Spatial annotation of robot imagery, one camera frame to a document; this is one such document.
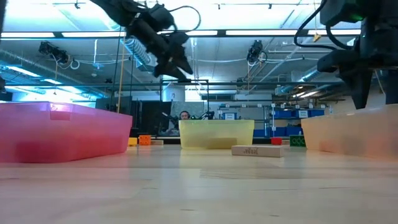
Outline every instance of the yellow block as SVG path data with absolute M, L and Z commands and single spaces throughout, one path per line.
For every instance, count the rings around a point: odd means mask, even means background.
M 129 138 L 129 146 L 136 146 L 137 138 Z

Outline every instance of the red object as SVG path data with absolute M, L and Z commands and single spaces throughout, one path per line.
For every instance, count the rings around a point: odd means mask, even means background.
M 282 138 L 271 138 L 271 144 L 280 146 L 282 144 Z
M 0 161 L 68 162 L 125 152 L 132 116 L 68 103 L 0 104 Z
M 150 146 L 150 142 L 152 141 L 151 137 L 152 136 L 150 136 L 150 135 L 140 135 L 139 136 L 139 144 L 141 146 Z

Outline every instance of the wooden block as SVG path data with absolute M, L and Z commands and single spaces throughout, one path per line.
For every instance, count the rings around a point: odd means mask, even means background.
M 150 142 L 150 144 L 153 145 L 153 146 L 163 146 L 164 142 L 163 142 L 163 140 L 152 140 Z
M 283 157 L 286 146 L 233 146 L 234 156 Z

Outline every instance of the person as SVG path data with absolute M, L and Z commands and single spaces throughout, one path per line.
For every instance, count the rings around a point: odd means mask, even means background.
M 188 111 L 181 111 L 180 113 L 180 120 L 188 120 L 191 118 L 191 115 Z

